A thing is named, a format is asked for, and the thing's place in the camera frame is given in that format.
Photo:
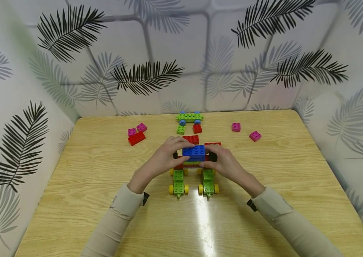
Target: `yellow wheel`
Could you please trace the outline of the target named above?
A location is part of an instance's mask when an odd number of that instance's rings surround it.
[[[205,188],[203,187],[203,185],[202,184],[198,185],[198,194],[202,195],[204,191],[205,191]]]

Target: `sleeve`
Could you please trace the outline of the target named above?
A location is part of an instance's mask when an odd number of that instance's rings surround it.
[[[113,257],[143,199],[143,194],[132,192],[124,184],[87,241],[81,257]]]
[[[289,242],[300,257],[339,257],[326,236],[270,187],[252,199],[263,218]]]

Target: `table surface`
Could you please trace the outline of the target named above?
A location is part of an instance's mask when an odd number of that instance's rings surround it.
[[[169,136],[175,114],[84,117],[78,120],[17,257],[76,257],[122,184]],[[292,110],[203,113],[200,144],[222,142],[243,167],[319,228],[345,256],[363,256],[363,225],[298,114]],[[143,122],[146,140],[127,141]],[[232,122],[241,132],[232,132]],[[257,130],[262,138],[248,135]],[[192,135],[187,124],[186,135]],[[220,193],[198,195],[200,176],[185,178],[189,195],[168,194],[167,172],[130,223],[116,256],[297,256],[287,241],[246,205],[249,195],[219,174]]]

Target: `red lego brick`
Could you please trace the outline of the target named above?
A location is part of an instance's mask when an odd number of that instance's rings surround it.
[[[140,143],[141,141],[145,140],[146,136],[143,134],[143,132],[138,132],[132,136],[129,136],[129,138],[127,139],[130,144],[133,146],[136,143]]]
[[[183,170],[184,169],[184,165],[183,164],[180,164],[176,167],[173,168],[174,170]]]
[[[199,143],[198,136],[183,136],[183,138],[195,145],[198,145]]]
[[[221,143],[220,142],[217,142],[217,143],[205,143],[205,146],[206,145],[220,145],[221,146]]]
[[[200,124],[193,125],[193,132],[195,134],[203,132],[203,130],[201,129],[201,125]]]

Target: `wallpaper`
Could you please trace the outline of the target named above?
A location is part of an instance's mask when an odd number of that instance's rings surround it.
[[[363,221],[363,0],[0,0],[0,256],[80,116],[277,109]]]

